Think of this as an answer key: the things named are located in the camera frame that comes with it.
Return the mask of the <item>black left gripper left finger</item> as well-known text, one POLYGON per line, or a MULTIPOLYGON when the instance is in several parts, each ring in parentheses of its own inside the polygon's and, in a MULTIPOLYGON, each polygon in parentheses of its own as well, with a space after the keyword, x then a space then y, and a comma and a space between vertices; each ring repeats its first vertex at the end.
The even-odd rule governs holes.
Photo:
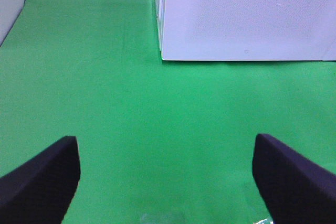
POLYGON ((1 223, 62 223, 80 180, 75 136, 64 136, 1 177, 1 223))

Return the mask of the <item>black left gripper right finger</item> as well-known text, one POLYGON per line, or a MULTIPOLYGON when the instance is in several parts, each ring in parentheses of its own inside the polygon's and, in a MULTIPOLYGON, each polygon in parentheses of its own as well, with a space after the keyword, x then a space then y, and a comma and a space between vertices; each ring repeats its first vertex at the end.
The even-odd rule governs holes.
POLYGON ((274 223, 335 223, 335 174, 272 135, 257 134, 252 174, 274 223))

